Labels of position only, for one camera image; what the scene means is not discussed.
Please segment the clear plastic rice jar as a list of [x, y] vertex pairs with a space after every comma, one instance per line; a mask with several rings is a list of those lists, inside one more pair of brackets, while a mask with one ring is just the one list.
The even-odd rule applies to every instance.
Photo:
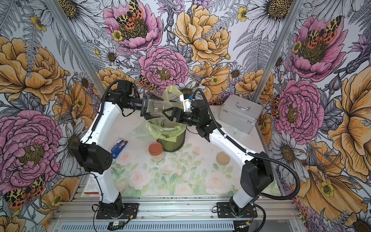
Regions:
[[147, 113], [153, 117], [162, 117], [162, 111], [172, 107], [172, 103], [169, 101], [150, 99], [148, 101]]

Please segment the jar with red-brown lid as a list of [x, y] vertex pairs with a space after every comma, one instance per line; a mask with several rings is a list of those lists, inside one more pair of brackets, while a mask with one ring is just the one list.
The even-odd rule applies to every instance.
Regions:
[[151, 159], [155, 162], [160, 162], [165, 158], [163, 146], [159, 142], [151, 143], [148, 147], [148, 152]]

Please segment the beige jar lid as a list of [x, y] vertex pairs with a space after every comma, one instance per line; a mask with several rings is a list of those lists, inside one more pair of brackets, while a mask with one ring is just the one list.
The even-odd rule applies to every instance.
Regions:
[[230, 163], [230, 156], [225, 152], [219, 152], [216, 156], [216, 162], [220, 165], [227, 165]]

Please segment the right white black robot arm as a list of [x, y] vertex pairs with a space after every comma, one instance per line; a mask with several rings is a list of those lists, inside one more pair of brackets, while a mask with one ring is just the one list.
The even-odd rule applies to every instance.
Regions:
[[175, 102], [165, 103], [160, 111], [169, 121], [195, 126], [200, 137], [222, 149], [240, 165], [241, 188], [231, 197], [230, 209], [233, 216], [241, 217], [274, 181], [268, 155], [250, 150], [231, 137], [216, 122], [207, 102], [186, 99], [182, 104], [182, 107], [178, 107]]

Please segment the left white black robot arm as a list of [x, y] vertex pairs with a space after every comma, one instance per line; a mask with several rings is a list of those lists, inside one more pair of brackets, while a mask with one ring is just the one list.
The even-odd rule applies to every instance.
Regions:
[[139, 111], [141, 117], [152, 119], [148, 112], [151, 100], [163, 102], [162, 98], [153, 94], [140, 97], [136, 85], [130, 81], [114, 81], [102, 96], [100, 109], [92, 126], [80, 142], [75, 142], [70, 147], [78, 164], [93, 178], [98, 189], [98, 219], [123, 218], [126, 212], [110, 170], [113, 156], [104, 148], [110, 129], [124, 109]]

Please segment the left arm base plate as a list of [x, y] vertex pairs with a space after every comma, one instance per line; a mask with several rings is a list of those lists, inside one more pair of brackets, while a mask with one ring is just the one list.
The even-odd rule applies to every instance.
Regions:
[[96, 219], [136, 219], [138, 203], [105, 204], [99, 202]]

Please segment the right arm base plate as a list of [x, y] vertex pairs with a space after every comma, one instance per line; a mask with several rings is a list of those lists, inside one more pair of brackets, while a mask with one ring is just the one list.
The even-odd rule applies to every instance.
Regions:
[[217, 202], [216, 213], [218, 218], [256, 218], [258, 216], [256, 208], [250, 203], [239, 208], [232, 202]]

